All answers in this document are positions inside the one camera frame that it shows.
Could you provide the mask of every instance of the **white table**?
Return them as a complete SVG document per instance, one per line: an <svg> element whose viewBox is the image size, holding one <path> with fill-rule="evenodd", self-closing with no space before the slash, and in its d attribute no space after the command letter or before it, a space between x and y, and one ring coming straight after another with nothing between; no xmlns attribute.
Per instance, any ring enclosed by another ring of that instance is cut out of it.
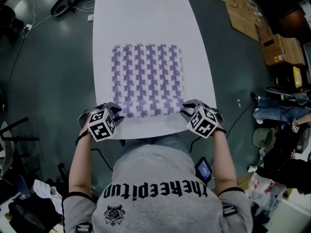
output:
<svg viewBox="0 0 311 233"><path fill-rule="evenodd" d="M96 0L93 64L97 104L113 101L110 54L122 44L176 44L183 54L187 99L216 108L202 37L188 0ZM125 118L114 139L147 138L187 130L180 114Z"/></svg>

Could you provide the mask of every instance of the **white plug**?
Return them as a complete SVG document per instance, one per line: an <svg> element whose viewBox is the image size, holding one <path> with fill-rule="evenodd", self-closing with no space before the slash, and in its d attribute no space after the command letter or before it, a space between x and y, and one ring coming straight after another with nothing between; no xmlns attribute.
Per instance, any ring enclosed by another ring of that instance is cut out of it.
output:
<svg viewBox="0 0 311 233"><path fill-rule="evenodd" d="M27 24L26 26L25 26L25 29L24 30L31 30L32 29L32 25L31 24Z"/></svg>
<svg viewBox="0 0 311 233"><path fill-rule="evenodd" d="M93 21L94 20L94 14L91 14L87 17L88 21Z"/></svg>

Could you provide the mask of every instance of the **blue jeans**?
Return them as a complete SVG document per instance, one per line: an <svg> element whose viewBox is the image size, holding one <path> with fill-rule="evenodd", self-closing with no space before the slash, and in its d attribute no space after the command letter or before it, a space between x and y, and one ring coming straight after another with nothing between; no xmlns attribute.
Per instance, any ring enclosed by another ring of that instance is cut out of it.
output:
<svg viewBox="0 0 311 233"><path fill-rule="evenodd" d="M189 150L186 148L185 144L180 140L178 134L169 134L139 140L136 139L127 140L123 147L123 152L121 156L133 151L134 149L140 148L148 144L170 147L190 155Z"/></svg>
<svg viewBox="0 0 311 233"><path fill-rule="evenodd" d="M257 120L277 120L291 122L293 119L300 119L311 113L310 110L296 105L295 102L282 102L269 98L260 98L258 101L259 110L253 113Z"/></svg>

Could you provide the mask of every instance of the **floor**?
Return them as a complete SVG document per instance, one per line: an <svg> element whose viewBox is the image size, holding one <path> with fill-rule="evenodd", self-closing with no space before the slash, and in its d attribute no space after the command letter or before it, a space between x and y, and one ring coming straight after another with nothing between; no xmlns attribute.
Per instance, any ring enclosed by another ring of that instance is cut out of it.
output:
<svg viewBox="0 0 311 233"><path fill-rule="evenodd" d="M36 22L50 15L57 0L36 0ZM197 19L207 51L213 77L217 107L225 118L228 130L241 112L251 103L250 92L262 92L272 84L264 65L259 42L231 28L225 4L220 0L189 0ZM33 0L9 0L17 18L33 22ZM29 152L28 166L40 166L42 180L60 175L57 165L65 164L69 173L79 133L77 119L81 112L96 105L92 71L92 22L88 13L68 12L49 18L33 29L26 38L16 63L13 76L5 88L9 109L0 119L12 123L23 117L29 123L13 130L13 134L38 135L39 143L18 144L18 151ZM10 45L5 37L0 40L0 84L9 79L13 63L22 44L20 38ZM252 105L234 126L228 138L238 176L255 163L258 149L252 145L256 128L252 119ZM190 147L196 135L180 134ZM113 165L121 152L118 141L107 140L99 147ZM196 142L191 154L196 163L202 156L213 158L212 140ZM96 194L110 182L111 171L99 157L92 154L92 184Z"/></svg>

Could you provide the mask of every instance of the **purple and white towel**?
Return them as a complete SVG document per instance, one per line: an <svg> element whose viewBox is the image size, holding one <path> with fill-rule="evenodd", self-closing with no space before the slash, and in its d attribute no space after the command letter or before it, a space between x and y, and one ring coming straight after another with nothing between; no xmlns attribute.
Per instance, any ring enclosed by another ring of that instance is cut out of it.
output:
<svg viewBox="0 0 311 233"><path fill-rule="evenodd" d="M124 117L179 113L184 102L181 50L176 45L115 46L113 100Z"/></svg>

